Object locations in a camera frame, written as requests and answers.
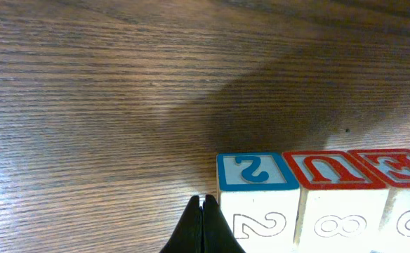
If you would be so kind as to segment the blue edged number block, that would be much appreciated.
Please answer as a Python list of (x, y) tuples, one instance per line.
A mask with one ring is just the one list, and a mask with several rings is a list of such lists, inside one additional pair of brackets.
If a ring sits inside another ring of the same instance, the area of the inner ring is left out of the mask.
[(245, 252), (290, 252), (300, 186), (277, 153), (216, 157), (218, 203)]

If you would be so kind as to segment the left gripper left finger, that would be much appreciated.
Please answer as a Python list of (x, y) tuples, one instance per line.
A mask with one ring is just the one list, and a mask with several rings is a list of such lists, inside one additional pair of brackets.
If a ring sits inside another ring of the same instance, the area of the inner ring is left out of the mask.
[(201, 243), (202, 210), (199, 196), (193, 195), (160, 253), (201, 253)]

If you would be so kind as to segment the green number wooden block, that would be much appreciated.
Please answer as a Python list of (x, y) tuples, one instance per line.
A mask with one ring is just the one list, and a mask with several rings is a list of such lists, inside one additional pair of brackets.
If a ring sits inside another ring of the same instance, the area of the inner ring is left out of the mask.
[(410, 253), (410, 149), (350, 150), (389, 187), (375, 252)]

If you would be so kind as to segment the red edged number block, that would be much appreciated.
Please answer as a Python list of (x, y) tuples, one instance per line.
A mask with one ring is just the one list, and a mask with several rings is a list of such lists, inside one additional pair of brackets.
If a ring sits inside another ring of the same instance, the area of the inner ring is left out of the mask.
[(300, 183), (294, 241), (299, 252), (370, 252), (388, 188), (343, 151), (289, 151), (287, 165)]

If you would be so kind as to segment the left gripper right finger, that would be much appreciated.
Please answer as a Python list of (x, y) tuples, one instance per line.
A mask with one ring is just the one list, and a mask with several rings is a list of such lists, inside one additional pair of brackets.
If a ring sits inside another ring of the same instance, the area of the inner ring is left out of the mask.
[(245, 253), (212, 195), (206, 195), (202, 205), (202, 252)]

